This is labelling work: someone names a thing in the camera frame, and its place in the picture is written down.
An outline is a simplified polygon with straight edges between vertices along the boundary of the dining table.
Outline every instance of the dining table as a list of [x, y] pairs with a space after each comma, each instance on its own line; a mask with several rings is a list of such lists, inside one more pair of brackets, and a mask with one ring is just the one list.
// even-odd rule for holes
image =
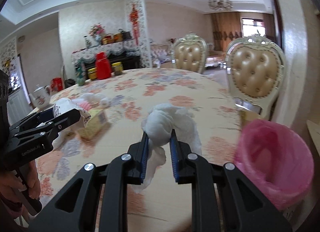
[[[107, 123], [91, 140], [82, 139], [77, 132], [69, 134], [60, 147], [36, 160], [43, 205], [85, 164], [110, 163], [139, 142], [143, 135], [141, 122], [161, 103], [188, 109], [196, 123], [203, 157], [209, 163], [223, 165], [234, 159], [240, 116], [228, 89], [211, 77], [172, 68], [127, 70], [119, 76], [62, 90], [51, 97], [51, 104], [60, 98], [76, 99], [84, 93], [102, 93], [109, 99], [107, 108], [98, 103], [88, 105], [103, 110]], [[129, 232], [182, 232], [191, 225], [191, 185], [175, 183], [169, 144], [163, 148], [167, 161], [156, 169], [151, 184], [141, 193], [135, 193], [128, 185]]]

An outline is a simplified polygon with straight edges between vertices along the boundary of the human hand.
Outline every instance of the human hand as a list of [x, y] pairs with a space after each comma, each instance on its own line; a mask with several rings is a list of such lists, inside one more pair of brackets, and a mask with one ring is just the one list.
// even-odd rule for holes
[[[29, 173], [26, 179], [29, 186], [29, 197], [32, 199], [39, 198], [40, 181], [36, 168], [36, 162], [33, 160], [29, 163]], [[15, 177], [11, 172], [0, 172], [0, 192], [8, 200], [12, 202], [20, 202], [12, 188], [22, 189], [22, 182]]]

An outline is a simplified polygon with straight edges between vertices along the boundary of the teapot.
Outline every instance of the teapot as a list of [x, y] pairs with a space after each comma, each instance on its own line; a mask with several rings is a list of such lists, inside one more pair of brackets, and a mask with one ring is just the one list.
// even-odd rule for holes
[[44, 109], [50, 103], [51, 92], [50, 86], [39, 87], [39, 85], [37, 85], [37, 89], [33, 92], [34, 95], [29, 94], [29, 97], [34, 106], [39, 109]]

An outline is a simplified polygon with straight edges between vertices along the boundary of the person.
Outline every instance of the person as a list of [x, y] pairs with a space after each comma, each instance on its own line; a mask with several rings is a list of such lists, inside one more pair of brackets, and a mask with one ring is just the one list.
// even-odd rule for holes
[[[26, 183], [29, 186], [30, 198], [38, 199], [41, 188], [35, 160], [29, 163], [29, 173]], [[22, 215], [28, 222], [28, 211], [14, 193], [13, 188], [23, 188], [23, 184], [20, 179], [18, 179], [9, 171], [0, 171], [0, 201], [3, 203], [5, 209], [10, 214], [12, 219], [16, 219]]]

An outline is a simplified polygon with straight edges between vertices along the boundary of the white cabinet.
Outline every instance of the white cabinet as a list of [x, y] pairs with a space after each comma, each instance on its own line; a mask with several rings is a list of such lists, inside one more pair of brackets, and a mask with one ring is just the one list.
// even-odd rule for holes
[[22, 88], [9, 95], [7, 103], [9, 124], [12, 125], [25, 118], [32, 110]]

